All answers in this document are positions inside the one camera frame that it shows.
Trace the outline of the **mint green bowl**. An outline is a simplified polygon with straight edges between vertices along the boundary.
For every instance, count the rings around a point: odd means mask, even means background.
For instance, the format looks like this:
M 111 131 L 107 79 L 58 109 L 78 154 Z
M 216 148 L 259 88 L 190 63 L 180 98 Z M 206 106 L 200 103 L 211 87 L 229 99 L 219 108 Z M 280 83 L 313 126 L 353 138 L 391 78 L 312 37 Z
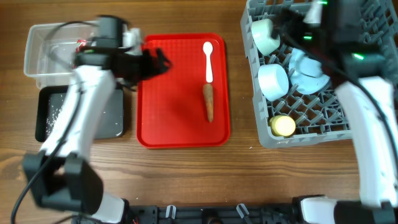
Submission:
M 254 21 L 251 25 L 253 41 L 258 51 L 263 55 L 269 55 L 280 46 L 280 37 L 272 36 L 273 22 L 270 19 Z

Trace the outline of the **large light blue plate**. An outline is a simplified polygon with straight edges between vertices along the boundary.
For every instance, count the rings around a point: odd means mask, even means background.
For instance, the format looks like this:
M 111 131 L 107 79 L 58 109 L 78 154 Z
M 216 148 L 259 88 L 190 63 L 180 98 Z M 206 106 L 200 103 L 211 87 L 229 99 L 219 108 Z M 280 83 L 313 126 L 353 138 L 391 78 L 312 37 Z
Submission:
M 302 50 L 293 48 L 289 61 L 289 71 L 292 85 L 297 85 L 297 91 L 303 95 L 316 93 L 330 83 L 330 77 L 325 75 L 321 63 L 310 59 Z

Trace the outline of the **red snack wrapper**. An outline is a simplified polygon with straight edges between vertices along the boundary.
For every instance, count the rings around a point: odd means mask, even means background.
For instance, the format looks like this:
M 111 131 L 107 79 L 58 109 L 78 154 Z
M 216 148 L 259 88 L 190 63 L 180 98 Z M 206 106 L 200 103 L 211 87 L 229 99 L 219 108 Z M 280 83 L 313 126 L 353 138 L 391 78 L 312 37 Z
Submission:
M 83 47 L 87 45 L 87 41 L 84 39 L 78 39 L 76 42 L 75 52 L 78 53 Z

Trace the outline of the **small light blue bowl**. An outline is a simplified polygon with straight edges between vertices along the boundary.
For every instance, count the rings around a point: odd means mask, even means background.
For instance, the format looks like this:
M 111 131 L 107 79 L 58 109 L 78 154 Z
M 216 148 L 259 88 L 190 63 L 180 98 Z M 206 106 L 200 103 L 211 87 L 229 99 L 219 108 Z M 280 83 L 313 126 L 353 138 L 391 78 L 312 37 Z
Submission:
M 278 64 L 260 66 L 258 79 L 261 92 L 269 101 L 282 98 L 289 90 L 289 79 L 286 71 Z

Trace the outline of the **white rice grains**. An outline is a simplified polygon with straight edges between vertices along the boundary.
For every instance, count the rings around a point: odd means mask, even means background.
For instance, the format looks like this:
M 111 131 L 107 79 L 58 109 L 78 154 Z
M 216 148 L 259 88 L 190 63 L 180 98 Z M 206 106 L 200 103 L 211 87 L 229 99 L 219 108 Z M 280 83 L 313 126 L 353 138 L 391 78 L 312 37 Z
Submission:
M 52 132 L 59 114 L 63 109 L 66 93 L 54 93 L 49 97 L 48 112 L 45 124 L 45 134 L 48 137 Z

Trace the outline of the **orange carrot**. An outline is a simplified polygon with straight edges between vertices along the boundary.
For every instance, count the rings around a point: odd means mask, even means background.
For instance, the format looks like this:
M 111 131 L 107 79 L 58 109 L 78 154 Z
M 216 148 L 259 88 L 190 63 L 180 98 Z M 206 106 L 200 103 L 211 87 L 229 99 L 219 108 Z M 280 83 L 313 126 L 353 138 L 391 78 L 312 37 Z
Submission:
M 213 87 L 211 83 L 206 83 L 203 86 L 203 96 L 205 99 L 206 112 L 208 121 L 212 122 L 214 119 L 214 99 L 213 99 Z

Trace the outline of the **white plastic spoon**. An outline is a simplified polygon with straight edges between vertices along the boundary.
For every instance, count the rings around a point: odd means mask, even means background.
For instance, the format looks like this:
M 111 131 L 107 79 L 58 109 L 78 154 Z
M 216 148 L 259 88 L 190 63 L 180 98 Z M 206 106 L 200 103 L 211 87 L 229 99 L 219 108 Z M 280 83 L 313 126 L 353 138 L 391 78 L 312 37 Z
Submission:
M 206 82 L 212 83 L 213 82 L 213 71 L 211 66 L 211 54 L 213 52 L 213 46 L 211 42 L 205 42 L 203 44 L 203 52 L 206 56 Z

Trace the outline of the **yellow plastic cup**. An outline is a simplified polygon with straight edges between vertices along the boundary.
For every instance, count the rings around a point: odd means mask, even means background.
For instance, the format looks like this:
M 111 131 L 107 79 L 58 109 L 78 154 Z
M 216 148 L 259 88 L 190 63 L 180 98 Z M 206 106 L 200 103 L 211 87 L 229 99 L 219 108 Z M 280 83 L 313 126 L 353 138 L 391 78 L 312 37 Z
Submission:
M 296 129 L 295 121 L 290 116 L 277 115 L 269 120 L 272 134 L 275 136 L 289 137 Z

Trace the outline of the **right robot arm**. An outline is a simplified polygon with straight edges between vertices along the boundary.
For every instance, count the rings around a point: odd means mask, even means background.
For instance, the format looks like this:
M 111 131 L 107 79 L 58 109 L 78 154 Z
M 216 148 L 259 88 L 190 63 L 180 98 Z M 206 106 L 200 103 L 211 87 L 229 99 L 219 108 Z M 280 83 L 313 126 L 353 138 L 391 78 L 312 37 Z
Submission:
M 359 1 L 314 1 L 315 22 L 283 9 L 272 33 L 322 65 L 352 132 L 359 200 L 295 198 L 300 223 L 397 222 L 397 117 L 394 85 L 380 46 L 360 36 Z

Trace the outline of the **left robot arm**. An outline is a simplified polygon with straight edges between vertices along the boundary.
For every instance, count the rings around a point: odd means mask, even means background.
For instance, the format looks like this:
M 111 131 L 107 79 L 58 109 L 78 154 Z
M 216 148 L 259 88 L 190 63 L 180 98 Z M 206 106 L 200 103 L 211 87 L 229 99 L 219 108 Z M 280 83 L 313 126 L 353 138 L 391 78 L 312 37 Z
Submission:
M 72 62 L 63 108 L 39 152 L 26 154 L 22 167 L 24 193 L 36 206 L 69 211 L 72 218 L 93 223 L 133 223 L 126 199 L 104 191 L 103 181 L 90 166 L 90 150 L 101 114 L 118 85 L 130 89 L 167 73 L 171 61 L 161 49 L 144 50 L 140 42 L 127 44 L 127 22 L 101 15 L 95 22 L 93 43 L 83 46 Z

